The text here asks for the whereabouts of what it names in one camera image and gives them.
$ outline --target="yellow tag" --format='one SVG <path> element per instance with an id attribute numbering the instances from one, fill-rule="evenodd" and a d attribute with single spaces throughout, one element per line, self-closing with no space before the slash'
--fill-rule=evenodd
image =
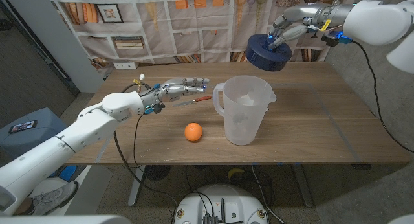
<path id="1" fill-rule="evenodd" d="M 328 19 L 321 30 L 326 30 L 326 28 L 329 26 L 329 23 L 331 23 L 331 20 Z"/>

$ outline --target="patterned backdrop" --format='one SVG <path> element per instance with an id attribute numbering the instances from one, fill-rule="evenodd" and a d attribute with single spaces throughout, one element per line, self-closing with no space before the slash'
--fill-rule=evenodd
<path id="1" fill-rule="evenodd" d="M 332 1 L 51 0 L 96 68 L 111 62 L 246 62 L 248 38 L 267 33 L 286 8 Z M 325 59 L 329 48 L 311 36 L 288 42 L 292 61 Z"/>

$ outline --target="plastic pitcher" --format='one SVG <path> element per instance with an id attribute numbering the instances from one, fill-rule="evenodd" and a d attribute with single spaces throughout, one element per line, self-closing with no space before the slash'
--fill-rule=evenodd
<path id="1" fill-rule="evenodd" d="M 219 103 L 223 92 L 224 108 Z M 276 101 L 269 83 L 255 76 L 236 76 L 217 84 L 213 91 L 215 110 L 224 117 L 227 139 L 236 145 L 250 144 L 265 116 L 267 106 Z"/>

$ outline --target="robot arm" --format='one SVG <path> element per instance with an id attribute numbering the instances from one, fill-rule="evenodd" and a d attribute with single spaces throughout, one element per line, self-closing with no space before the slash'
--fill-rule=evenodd
<path id="1" fill-rule="evenodd" d="M 110 137 L 132 113 L 159 113 L 162 102 L 205 92 L 207 78 L 174 78 L 138 94 L 113 93 L 85 108 L 75 123 L 0 168 L 0 215 L 11 216 L 33 188 L 84 147 Z"/>
<path id="2" fill-rule="evenodd" d="M 343 25 L 353 5 L 328 5 L 325 3 L 314 3 L 306 6 L 293 6 L 273 22 L 273 28 L 269 36 L 276 38 L 275 42 L 268 46 L 269 50 L 275 49 L 282 43 L 298 39 L 304 35 L 308 28 L 319 29 L 329 22 L 330 27 Z M 295 22 L 302 22 L 286 32 L 288 26 Z"/>
<path id="3" fill-rule="evenodd" d="M 269 50 L 306 33 L 307 28 L 326 31 L 343 25 L 344 35 L 371 45 L 392 43 L 412 31 L 414 0 L 397 5 L 383 5 L 382 1 L 360 1 L 356 5 L 327 5 L 314 3 L 293 6 L 273 23 L 269 36 L 276 38 Z M 301 22 L 283 32 L 293 22 Z"/>

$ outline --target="wooden table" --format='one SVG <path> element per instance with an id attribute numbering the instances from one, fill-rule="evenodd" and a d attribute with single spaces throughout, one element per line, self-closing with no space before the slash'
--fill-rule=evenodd
<path id="1" fill-rule="evenodd" d="M 280 72 L 266 72 L 249 63 L 186 63 L 115 70 L 88 106 L 109 93 L 121 91 L 140 73 L 149 85 L 174 77 L 210 79 L 206 95 L 215 85 L 238 75 L 266 80 L 278 100 L 269 105 L 256 139 L 236 146 L 224 136 L 224 118 L 207 100 L 166 108 L 144 116 L 138 126 L 138 164 L 362 164 L 405 163 L 410 156 L 383 129 L 380 121 L 325 62 L 290 62 Z M 184 102 L 203 95 L 186 96 Z M 133 164 L 133 140 L 138 117 L 117 129 L 121 149 Z M 184 128 L 202 126 L 197 143 L 188 142 Z M 113 139 L 86 147 L 69 164 L 122 164 Z"/>

